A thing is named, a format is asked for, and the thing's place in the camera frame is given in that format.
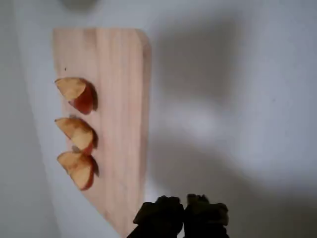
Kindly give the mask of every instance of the red apple skin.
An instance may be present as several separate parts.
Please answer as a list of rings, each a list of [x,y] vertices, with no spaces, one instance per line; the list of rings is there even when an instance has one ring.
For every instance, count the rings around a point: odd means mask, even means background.
[[[81,191],[86,191],[86,190],[88,190],[89,188],[91,188],[91,186],[93,185],[93,183],[94,183],[94,172],[91,171],[90,177],[89,177],[89,180],[88,180],[86,186],[85,186],[84,188],[80,189],[80,190],[81,190]]]
[[[90,85],[86,84],[84,92],[78,98],[69,103],[82,114],[88,115],[94,107],[94,100]]]
[[[85,154],[85,155],[91,155],[92,151],[93,151],[93,148],[94,148],[94,143],[93,141],[90,142],[90,144],[87,146],[87,148],[85,148],[84,150],[82,150],[82,152]]]

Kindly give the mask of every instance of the apple wedge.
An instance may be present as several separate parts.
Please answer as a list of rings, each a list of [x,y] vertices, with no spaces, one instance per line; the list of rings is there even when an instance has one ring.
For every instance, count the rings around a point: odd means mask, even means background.
[[[94,165],[91,157],[80,152],[64,152],[58,156],[57,161],[80,190],[87,190],[91,187],[94,178]]]
[[[82,114],[89,114],[94,107],[90,84],[82,78],[59,78],[55,81],[62,96]]]
[[[86,155],[93,150],[94,130],[79,118],[59,118],[55,120],[61,131]]]

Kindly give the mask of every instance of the apple flesh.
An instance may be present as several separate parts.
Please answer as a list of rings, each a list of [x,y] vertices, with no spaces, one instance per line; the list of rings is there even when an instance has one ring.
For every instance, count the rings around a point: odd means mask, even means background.
[[[80,152],[64,152],[58,156],[57,161],[80,190],[87,190],[92,186],[94,164],[91,157]]]
[[[59,118],[55,120],[61,131],[86,155],[93,150],[94,130],[79,118]]]
[[[55,81],[62,96],[82,114],[89,114],[94,107],[90,84],[82,78],[59,78]]]

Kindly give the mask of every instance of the apple slice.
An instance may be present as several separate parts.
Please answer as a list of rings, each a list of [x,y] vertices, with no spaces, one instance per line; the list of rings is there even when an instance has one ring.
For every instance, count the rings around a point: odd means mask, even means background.
[[[94,178],[94,164],[91,157],[80,152],[64,152],[58,156],[57,161],[80,190],[87,190],[91,187]]]
[[[82,78],[59,78],[55,81],[63,97],[80,111],[89,114],[94,107],[93,94],[90,84]]]
[[[61,131],[86,155],[93,150],[94,130],[79,118],[59,118],[55,120]]]

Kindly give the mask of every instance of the wooden cutting board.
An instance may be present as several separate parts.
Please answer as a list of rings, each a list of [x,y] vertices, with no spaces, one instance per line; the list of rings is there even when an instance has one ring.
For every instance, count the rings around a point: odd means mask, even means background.
[[[56,28],[53,55],[56,78],[85,78],[96,89],[98,106],[87,116],[64,99],[62,105],[65,116],[82,118],[98,136],[92,155],[99,171],[83,194],[126,237],[143,202],[151,74],[148,38],[136,29]]]

